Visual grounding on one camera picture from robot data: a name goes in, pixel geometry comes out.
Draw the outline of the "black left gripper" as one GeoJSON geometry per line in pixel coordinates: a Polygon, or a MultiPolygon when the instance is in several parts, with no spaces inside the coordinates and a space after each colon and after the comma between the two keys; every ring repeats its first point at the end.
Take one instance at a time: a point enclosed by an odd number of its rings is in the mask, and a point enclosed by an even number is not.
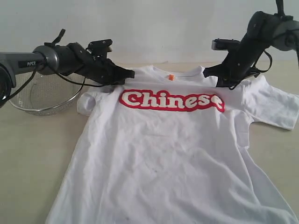
{"type": "Polygon", "coordinates": [[[114,64],[110,59],[83,56],[81,75],[103,86],[124,85],[127,78],[135,78],[133,70],[114,64]]]}

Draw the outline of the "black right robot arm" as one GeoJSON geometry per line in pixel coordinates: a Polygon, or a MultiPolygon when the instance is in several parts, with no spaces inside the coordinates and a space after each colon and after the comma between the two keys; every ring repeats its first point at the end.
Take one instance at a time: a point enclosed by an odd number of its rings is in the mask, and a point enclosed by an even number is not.
{"type": "Polygon", "coordinates": [[[217,87],[233,90],[242,80],[264,73],[256,64],[262,54],[266,54],[269,61],[273,62],[272,56],[266,51],[269,47],[298,52],[299,23],[293,16],[285,14],[283,1],[278,0],[276,5],[278,11],[275,14],[263,11],[253,14],[241,41],[214,39],[212,50],[227,51],[228,54],[222,63],[205,68],[204,77],[217,77],[217,87]]]}

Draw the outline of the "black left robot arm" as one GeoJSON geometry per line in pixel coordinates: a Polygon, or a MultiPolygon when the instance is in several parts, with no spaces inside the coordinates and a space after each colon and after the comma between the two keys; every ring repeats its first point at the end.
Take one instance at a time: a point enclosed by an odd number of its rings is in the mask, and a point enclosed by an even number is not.
{"type": "Polygon", "coordinates": [[[77,42],[59,45],[65,29],[52,42],[45,42],[33,52],[2,52],[0,54],[0,105],[21,92],[34,78],[56,74],[63,80],[70,74],[78,74],[96,82],[95,87],[123,85],[127,78],[134,78],[135,72],[120,67],[107,57],[112,52],[111,39],[93,41],[83,48],[77,42]]]}

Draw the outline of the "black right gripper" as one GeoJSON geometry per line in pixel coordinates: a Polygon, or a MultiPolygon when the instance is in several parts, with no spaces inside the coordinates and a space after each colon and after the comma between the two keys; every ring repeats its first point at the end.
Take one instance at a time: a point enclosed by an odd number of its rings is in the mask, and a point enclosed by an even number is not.
{"type": "Polygon", "coordinates": [[[248,70],[259,57],[259,49],[240,46],[229,52],[222,64],[204,68],[204,77],[217,77],[217,88],[235,88],[248,76],[248,70]]]}

